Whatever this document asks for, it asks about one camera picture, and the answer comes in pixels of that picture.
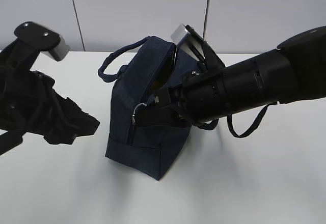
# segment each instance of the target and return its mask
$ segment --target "white wall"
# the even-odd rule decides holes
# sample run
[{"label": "white wall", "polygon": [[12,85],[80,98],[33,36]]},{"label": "white wall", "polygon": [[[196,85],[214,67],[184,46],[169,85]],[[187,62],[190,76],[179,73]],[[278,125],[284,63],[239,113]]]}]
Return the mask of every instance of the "white wall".
[{"label": "white wall", "polygon": [[261,53],[326,25],[326,0],[210,0],[207,41],[219,53]]},{"label": "white wall", "polygon": [[72,0],[0,0],[0,50],[15,40],[15,28],[34,21],[59,32],[72,50],[82,50]]},{"label": "white wall", "polygon": [[112,51],[149,35],[170,40],[183,22],[202,33],[206,1],[75,0],[89,51]]},{"label": "white wall", "polygon": [[[86,51],[114,51],[144,36],[169,40],[180,23],[203,32],[206,0],[74,0]],[[72,0],[0,0],[0,49],[33,20],[82,50]],[[260,53],[326,25],[326,0],[210,0],[207,41],[219,53]]]}]

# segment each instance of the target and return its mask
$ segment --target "handbag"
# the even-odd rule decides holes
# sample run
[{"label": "handbag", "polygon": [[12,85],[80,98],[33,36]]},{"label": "handbag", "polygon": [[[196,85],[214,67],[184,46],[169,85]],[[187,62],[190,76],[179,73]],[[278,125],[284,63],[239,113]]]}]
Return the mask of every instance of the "handbag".
[{"label": "handbag", "polygon": [[[140,46],[131,62],[123,65],[117,74],[104,74],[115,58]],[[172,64],[170,72],[164,71],[167,64]],[[181,83],[183,74],[200,72],[198,64],[182,50],[177,51],[173,43],[159,37],[146,37],[111,53],[105,59],[98,75],[105,82],[115,81],[105,154],[107,158],[146,173],[156,180],[164,176],[184,146],[191,126],[136,127],[132,116],[138,106],[154,101],[155,89],[176,86]],[[168,79],[160,81],[162,73]],[[217,121],[204,129],[212,130],[216,125]]]}]

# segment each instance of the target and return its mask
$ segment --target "white table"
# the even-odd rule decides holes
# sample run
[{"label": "white table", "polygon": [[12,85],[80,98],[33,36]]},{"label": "white table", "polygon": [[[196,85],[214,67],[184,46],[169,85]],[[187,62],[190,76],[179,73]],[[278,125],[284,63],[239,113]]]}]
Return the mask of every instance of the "white table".
[{"label": "white table", "polygon": [[[56,80],[101,125],[72,146],[26,134],[0,157],[0,222],[68,223],[325,223],[326,100],[272,106],[259,129],[233,138],[193,128],[161,181],[104,157],[113,84],[97,77],[109,53],[71,52],[57,63],[42,55],[33,69]],[[116,60],[108,72],[128,63]],[[227,65],[252,55],[221,55]],[[243,132],[258,110],[234,116]]]}]

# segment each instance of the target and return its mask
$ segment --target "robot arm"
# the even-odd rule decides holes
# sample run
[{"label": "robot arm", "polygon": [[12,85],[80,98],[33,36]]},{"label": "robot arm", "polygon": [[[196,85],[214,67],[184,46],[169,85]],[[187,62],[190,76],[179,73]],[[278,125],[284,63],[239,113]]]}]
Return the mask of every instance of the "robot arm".
[{"label": "robot arm", "polygon": [[22,143],[26,132],[43,135],[50,144],[72,144],[93,135],[99,122],[69,98],[53,90],[55,80],[30,71],[40,54],[61,61],[69,51],[64,39],[41,25],[25,22],[17,39],[0,53],[0,155]]},{"label": "robot arm", "polygon": [[229,67],[190,26],[181,25],[172,39],[204,70],[185,74],[176,87],[157,90],[155,103],[137,109],[137,126],[200,127],[262,105],[326,97],[326,26]]}]

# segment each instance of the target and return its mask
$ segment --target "bag handle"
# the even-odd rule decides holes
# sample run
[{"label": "bag handle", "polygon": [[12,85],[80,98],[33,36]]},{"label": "bag handle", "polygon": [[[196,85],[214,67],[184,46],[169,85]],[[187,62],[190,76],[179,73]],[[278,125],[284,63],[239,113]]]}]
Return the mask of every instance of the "bag handle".
[{"label": "bag handle", "polygon": [[112,63],[113,60],[115,60],[117,57],[119,57],[121,54],[127,52],[127,51],[130,51],[132,49],[135,49],[141,45],[143,45],[150,37],[145,37],[143,40],[140,40],[134,44],[130,44],[128,46],[125,46],[125,47],[122,47],[120,49],[118,49],[117,51],[111,53],[103,62],[102,66],[98,69],[97,71],[97,74],[99,77],[102,78],[102,80],[104,82],[113,82],[115,81],[116,79],[119,78],[119,76],[125,72],[126,68],[128,67],[128,65],[123,65],[121,66],[121,68],[119,69],[118,73],[117,74],[113,74],[113,75],[107,75],[107,74],[104,74],[104,71],[106,70],[106,68],[108,67],[108,65],[110,63]]},{"label": "bag handle", "polygon": [[232,116],[228,116],[227,117],[227,122],[228,122],[228,128],[230,130],[230,133],[234,136],[234,137],[237,137],[237,138],[244,138],[244,137],[247,137],[249,136],[251,133],[253,133],[257,128],[258,126],[260,125],[260,122],[261,120],[264,118],[264,115],[266,114],[267,112],[267,109],[269,106],[271,105],[277,105],[276,103],[271,103],[271,104],[268,104],[266,105],[260,112],[259,114],[257,115],[256,119],[254,120],[253,124],[248,128],[247,131],[245,131],[243,134],[241,135],[238,135],[235,131],[234,131],[234,128],[233,128],[233,123],[232,123]]},{"label": "bag handle", "polygon": [[212,120],[209,124],[204,123],[203,125],[199,126],[198,128],[199,129],[204,129],[206,131],[212,131],[212,130],[214,130],[216,128],[218,123],[219,123],[219,120],[216,119],[216,120]]}]

